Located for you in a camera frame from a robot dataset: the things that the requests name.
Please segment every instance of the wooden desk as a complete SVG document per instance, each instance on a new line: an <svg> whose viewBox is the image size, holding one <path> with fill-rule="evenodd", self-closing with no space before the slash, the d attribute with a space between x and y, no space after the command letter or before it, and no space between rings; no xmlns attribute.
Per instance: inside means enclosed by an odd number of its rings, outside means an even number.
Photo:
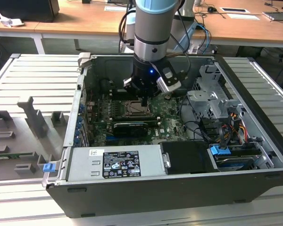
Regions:
<svg viewBox="0 0 283 226"><path fill-rule="evenodd" d="M245 8L251 14L263 11L275 11L265 6L265 0L206 0L219 12L220 7ZM43 38L74 39L76 49L78 40L118 40L118 24L124 12L104 11L105 3L93 2L82 4L80 0L59 0L60 11L53 23L25 22L25 26L7 28L0 24L0 36L30 37L34 39L39 54L44 54ZM283 2L274 1L280 11ZM207 12L207 6L194 7L194 12ZM211 44L241 45L259 47L283 47L283 23L270 22L264 16L260 20L231 19L227 14L207 15L204 19L207 29L212 34ZM204 32L197 30L192 41L201 42Z"/></svg>
<svg viewBox="0 0 283 226"><path fill-rule="evenodd" d="M220 7L245 8L250 14L262 14L262 12L275 12L275 9L265 6L265 0L206 0L207 4L213 4L218 12L224 13ZM283 2L273 1L274 7L283 11ZM206 5L194 7L194 12L205 11ZM265 15L257 16L260 20L231 19L227 14L209 14L204 18L206 28L212 33L212 44L222 45L249 45L262 47L283 47L283 23L270 22ZM196 16L199 23L202 18ZM193 36L203 39L203 32L196 31Z"/></svg>
<svg viewBox="0 0 283 226"><path fill-rule="evenodd" d="M118 35L124 12L104 11L105 3L82 4L59 0L60 11L53 23L39 23L35 32L88 35Z"/></svg>

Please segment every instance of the blue plastic clip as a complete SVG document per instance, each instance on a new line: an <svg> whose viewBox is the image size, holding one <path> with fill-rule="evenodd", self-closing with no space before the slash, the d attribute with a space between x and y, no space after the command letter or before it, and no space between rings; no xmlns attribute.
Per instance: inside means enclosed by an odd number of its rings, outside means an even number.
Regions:
<svg viewBox="0 0 283 226"><path fill-rule="evenodd" d="M231 154L230 149L227 147L226 149L220 149L218 145L213 145L210 148L213 155L215 154Z"/></svg>
<svg viewBox="0 0 283 226"><path fill-rule="evenodd" d="M55 172L56 171L56 164L55 163L46 163L43 166L43 172Z"/></svg>

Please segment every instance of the warning label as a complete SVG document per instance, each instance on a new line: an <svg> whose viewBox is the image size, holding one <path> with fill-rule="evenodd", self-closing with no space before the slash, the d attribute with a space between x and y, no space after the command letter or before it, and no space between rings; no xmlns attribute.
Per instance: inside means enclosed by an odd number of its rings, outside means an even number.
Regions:
<svg viewBox="0 0 283 226"><path fill-rule="evenodd" d="M141 166L138 151L103 153L103 177L105 179L140 176Z"/></svg>

